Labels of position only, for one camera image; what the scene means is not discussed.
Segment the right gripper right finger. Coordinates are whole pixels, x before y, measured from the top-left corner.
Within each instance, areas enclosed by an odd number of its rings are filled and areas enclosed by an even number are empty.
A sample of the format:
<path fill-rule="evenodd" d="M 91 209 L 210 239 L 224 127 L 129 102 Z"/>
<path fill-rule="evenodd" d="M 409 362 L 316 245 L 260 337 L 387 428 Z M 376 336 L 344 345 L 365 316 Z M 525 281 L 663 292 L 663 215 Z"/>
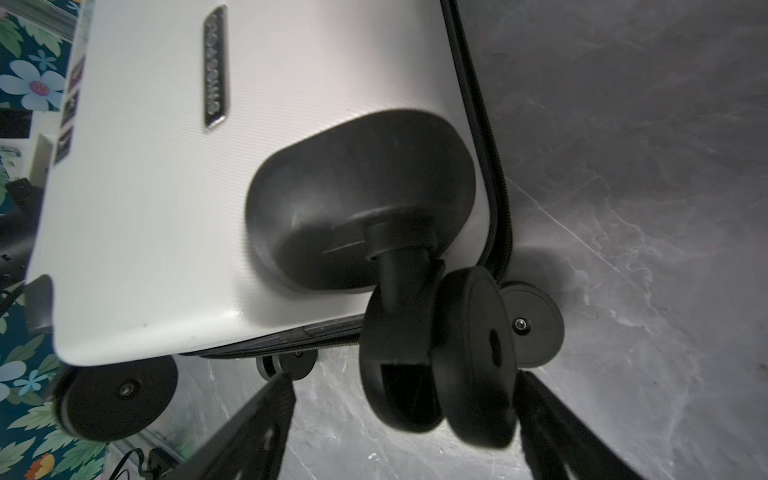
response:
<path fill-rule="evenodd" d="M 514 407 L 522 452 L 535 479 L 639 479 L 534 374 L 518 373 Z"/>

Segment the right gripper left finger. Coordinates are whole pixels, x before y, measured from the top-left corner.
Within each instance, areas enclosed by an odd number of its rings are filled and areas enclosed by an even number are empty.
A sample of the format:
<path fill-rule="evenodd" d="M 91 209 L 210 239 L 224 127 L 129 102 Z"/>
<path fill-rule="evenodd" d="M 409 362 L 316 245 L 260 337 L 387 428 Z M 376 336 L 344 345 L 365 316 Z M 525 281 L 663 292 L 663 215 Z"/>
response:
<path fill-rule="evenodd" d="M 295 403 L 293 381 L 285 373 L 275 375 L 201 449 L 164 477 L 278 478 Z"/>

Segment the white black suitcase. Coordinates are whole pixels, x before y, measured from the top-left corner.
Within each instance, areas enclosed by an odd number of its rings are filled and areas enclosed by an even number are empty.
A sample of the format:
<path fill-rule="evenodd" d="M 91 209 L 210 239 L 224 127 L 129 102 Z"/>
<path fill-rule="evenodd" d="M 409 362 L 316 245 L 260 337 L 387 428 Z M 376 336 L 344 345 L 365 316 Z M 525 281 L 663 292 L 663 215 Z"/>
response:
<path fill-rule="evenodd" d="M 177 354 L 351 341 L 386 425 L 503 448 L 520 334 L 507 195 L 454 1 L 86 1 L 27 267 L 57 423 L 128 437 Z"/>

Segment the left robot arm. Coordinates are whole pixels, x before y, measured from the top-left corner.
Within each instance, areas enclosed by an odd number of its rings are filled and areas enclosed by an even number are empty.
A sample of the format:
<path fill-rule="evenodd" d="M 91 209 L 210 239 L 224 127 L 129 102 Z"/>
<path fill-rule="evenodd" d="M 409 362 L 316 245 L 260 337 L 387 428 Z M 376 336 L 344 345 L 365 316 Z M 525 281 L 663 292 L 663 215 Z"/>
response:
<path fill-rule="evenodd" d="M 33 113 L 28 110 L 1 110 L 1 138 L 29 137 Z M 1 189 L 14 207 L 1 216 L 1 289 L 24 280 L 42 207 L 43 189 L 27 178 L 10 180 Z"/>

